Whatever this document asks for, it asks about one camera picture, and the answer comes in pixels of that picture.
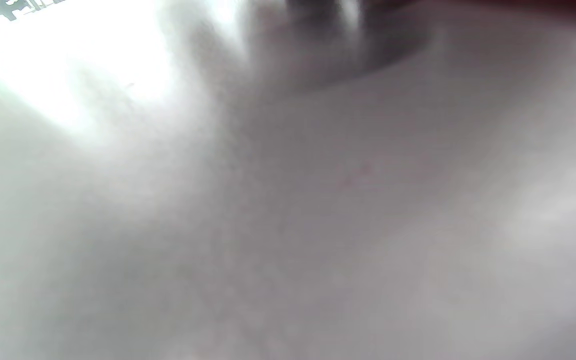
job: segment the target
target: white surface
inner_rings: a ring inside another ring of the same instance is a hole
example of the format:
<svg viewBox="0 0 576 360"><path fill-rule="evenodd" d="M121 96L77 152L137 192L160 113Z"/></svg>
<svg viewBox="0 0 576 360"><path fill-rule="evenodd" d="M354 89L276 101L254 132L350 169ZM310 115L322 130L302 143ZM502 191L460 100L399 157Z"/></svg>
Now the white surface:
<svg viewBox="0 0 576 360"><path fill-rule="evenodd" d="M0 360L576 360L576 25L202 3L0 35Z"/></svg>

